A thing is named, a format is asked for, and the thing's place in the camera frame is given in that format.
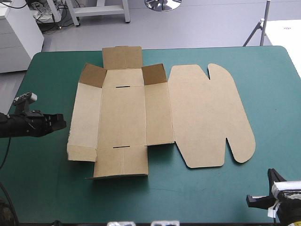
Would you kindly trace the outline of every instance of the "white table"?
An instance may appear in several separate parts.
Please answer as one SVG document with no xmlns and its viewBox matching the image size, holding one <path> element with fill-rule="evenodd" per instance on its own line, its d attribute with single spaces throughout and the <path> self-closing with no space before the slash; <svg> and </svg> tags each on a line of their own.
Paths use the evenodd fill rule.
<svg viewBox="0 0 301 226">
<path fill-rule="evenodd" d="M 273 46 L 286 48 L 301 77 L 301 20 L 268 21 L 265 33 Z"/>
<path fill-rule="evenodd" d="M 20 7 L 25 0 L 5 4 Z M 28 6 L 14 9 L 0 4 L 0 73 L 27 70 L 43 41 Z"/>
</svg>

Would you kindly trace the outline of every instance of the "cardboard edge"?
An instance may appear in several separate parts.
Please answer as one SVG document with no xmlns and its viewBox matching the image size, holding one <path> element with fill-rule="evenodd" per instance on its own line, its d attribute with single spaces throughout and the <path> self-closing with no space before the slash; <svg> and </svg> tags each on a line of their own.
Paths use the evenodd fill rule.
<svg viewBox="0 0 301 226">
<path fill-rule="evenodd" d="M 148 174 L 140 173 L 140 174 L 121 174 L 121 175 L 112 175 L 112 176 L 101 176 L 101 177 L 92 177 L 85 178 L 88 180 L 99 180 L 99 179 L 111 179 L 111 178 L 125 178 L 125 177 L 147 177 Z"/>
<path fill-rule="evenodd" d="M 92 162 L 96 161 L 96 155 L 97 155 L 95 148 L 74 146 L 69 144 L 67 145 L 67 154 L 68 154 L 69 161 L 92 161 Z"/>
<path fill-rule="evenodd" d="M 180 155 L 181 155 L 181 157 L 182 157 L 182 159 L 183 159 L 183 162 L 185 163 L 185 165 L 186 165 L 189 169 L 199 169 L 199 168 L 209 168 L 209 167 L 221 167 L 221 166 L 223 166 L 223 165 L 225 164 L 225 158 L 223 158 L 223 161 L 222 161 L 221 164 L 214 165 L 214 166 L 212 166 L 212 165 L 211 165 L 211 166 L 199 166 L 199 167 L 193 167 L 193 166 L 190 166 L 190 165 L 185 161 L 184 156 L 182 155 L 181 150 L 180 150 L 180 148 L 179 148 L 177 142 L 175 141 L 174 143 L 175 143 L 175 145 L 177 146 L 177 149 L 178 149 L 178 151 L 179 151 L 179 153 L 180 153 Z"/>
</svg>

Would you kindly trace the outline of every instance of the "gray floor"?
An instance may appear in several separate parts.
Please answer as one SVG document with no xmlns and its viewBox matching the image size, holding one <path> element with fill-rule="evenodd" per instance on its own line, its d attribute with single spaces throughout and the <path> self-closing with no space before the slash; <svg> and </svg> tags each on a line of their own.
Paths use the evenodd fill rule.
<svg viewBox="0 0 301 226">
<path fill-rule="evenodd" d="M 183 0 L 178 9 L 161 13 L 147 9 L 143 0 L 128 1 L 131 23 L 124 23 L 122 15 L 84 17 L 80 27 L 45 35 L 43 51 L 121 45 L 143 49 L 242 46 L 265 9 L 265 0 Z M 79 2 L 93 4 L 93 0 Z M 292 19 L 301 19 L 301 0 L 271 1 L 269 20 Z M 249 45 L 259 45 L 259 41 L 257 32 Z M 0 74 L 0 112 L 8 112 L 23 76 L 24 72 Z"/>
</svg>

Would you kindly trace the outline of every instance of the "cut-out notch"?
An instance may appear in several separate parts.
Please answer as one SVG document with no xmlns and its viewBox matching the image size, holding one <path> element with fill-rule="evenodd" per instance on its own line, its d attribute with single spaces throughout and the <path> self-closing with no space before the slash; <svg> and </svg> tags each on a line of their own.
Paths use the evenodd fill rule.
<svg viewBox="0 0 301 226">
<path fill-rule="evenodd" d="M 125 88 L 125 87 L 130 87 L 130 86 L 116 86 L 116 88 Z"/>
<path fill-rule="evenodd" d="M 119 147 L 113 147 L 113 148 L 121 148 L 121 147 L 130 147 L 130 146 L 119 146 Z"/>
</svg>

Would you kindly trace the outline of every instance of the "flat cardboard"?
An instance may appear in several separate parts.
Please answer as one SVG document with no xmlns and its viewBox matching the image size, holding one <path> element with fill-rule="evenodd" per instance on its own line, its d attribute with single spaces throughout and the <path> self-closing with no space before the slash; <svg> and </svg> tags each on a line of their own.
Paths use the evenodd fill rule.
<svg viewBox="0 0 301 226">
<path fill-rule="evenodd" d="M 103 62 L 79 80 L 68 159 L 95 161 L 93 178 L 148 175 L 147 146 L 174 142 L 164 67 L 142 67 L 141 47 L 104 48 Z"/>
<path fill-rule="evenodd" d="M 230 73 L 210 64 L 142 66 L 141 47 L 103 49 L 104 68 L 79 79 L 68 159 L 94 161 L 93 178 L 148 175 L 147 146 L 176 141 L 190 168 L 222 166 L 228 140 L 238 162 L 255 139 Z"/>
<path fill-rule="evenodd" d="M 190 168 L 222 166 L 228 140 L 236 161 L 255 152 L 255 139 L 230 73 L 208 65 L 174 66 L 168 81 L 174 137 Z"/>
</svg>

